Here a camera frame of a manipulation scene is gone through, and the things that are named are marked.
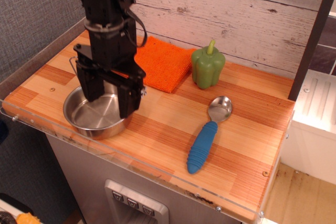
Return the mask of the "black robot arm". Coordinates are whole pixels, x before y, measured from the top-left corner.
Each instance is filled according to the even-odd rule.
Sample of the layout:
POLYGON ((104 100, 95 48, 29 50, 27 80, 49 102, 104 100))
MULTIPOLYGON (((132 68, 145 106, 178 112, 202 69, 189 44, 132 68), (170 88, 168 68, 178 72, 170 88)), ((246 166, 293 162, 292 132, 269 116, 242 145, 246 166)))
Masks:
POLYGON ((135 62, 136 25, 143 25, 130 9, 135 0, 81 0, 89 45, 76 45, 76 73, 89 102, 104 93, 104 83, 117 88, 120 118, 136 111, 144 94, 145 71, 135 62))

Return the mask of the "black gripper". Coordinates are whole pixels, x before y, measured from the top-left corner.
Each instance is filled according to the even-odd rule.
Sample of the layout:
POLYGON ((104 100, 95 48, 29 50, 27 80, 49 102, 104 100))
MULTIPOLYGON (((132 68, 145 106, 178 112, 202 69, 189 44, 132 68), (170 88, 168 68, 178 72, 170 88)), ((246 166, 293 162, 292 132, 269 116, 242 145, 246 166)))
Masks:
POLYGON ((89 102, 104 94, 104 82, 118 88, 119 114, 129 117, 139 109, 144 70, 135 62, 137 32, 124 28, 115 33, 89 31, 90 45, 77 44, 77 77, 89 102))

